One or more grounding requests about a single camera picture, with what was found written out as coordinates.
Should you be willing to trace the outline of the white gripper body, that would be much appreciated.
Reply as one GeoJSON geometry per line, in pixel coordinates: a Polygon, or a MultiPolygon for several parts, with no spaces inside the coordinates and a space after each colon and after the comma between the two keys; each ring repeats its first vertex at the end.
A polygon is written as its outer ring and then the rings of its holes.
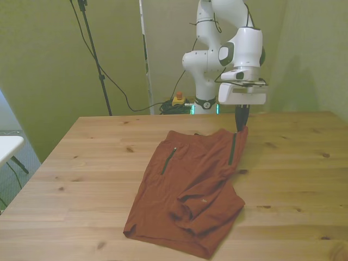
{"type": "Polygon", "coordinates": [[[263,105],[266,102],[266,87],[240,87],[235,84],[221,83],[218,101],[224,105],[263,105]]]}

